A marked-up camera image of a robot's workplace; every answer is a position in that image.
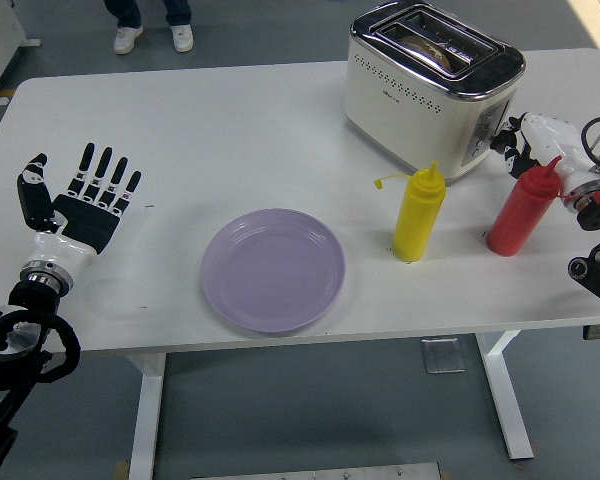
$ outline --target person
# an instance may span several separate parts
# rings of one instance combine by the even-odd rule
[[[163,0],[167,9],[167,23],[171,26],[173,45],[178,52],[193,48],[191,8],[188,0]],[[133,50],[136,38],[142,33],[142,19],[136,0],[104,0],[105,7],[118,19],[118,31],[113,51],[125,55]]]

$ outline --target white table top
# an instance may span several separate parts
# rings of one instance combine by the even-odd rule
[[[600,53],[527,52],[510,114],[582,127],[600,116]],[[403,170],[344,115],[346,62],[88,75],[25,82],[0,125],[0,305],[33,251],[16,178],[40,152],[52,196],[87,142],[143,173],[112,242],[77,279],[59,314],[83,350],[150,353],[503,331],[600,323],[600,300],[571,280],[599,232],[556,201],[515,257],[484,245],[514,180],[493,153],[447,192],[424,258],[387,250]],[[284,335],[251,332],[207,303],[200,264],[231,220],[264,208],[324,222],[347,261],[335,305]],[[57,341],[46,345],[59,347]]]

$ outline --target toaster control panel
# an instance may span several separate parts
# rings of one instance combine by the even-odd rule
[[[502,119],[505,113],[507,113],[511,97],[513,97],[513,94],[491,105],[478,117],[473,134],[469,139],[467,151],[462,159],[461,165],[463,167],[481,158],[489,150],[491,139],[498,131],[498,128],[500,128]]]

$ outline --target white toaster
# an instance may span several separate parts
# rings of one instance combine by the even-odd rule
[[[452,181],[489,154],[525,61],[431,5],[394,1],[350,29],[345,113],[412,170]]]

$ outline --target jeans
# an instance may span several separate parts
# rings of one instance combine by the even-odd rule
[[[167,8],[167,23],[189,25],[191,23],[191,8],[188,0],[162,0]],[[118,19],[118,28],[139,28],[142,25],[140,9],[136,0],[104,0],[107,10]]]

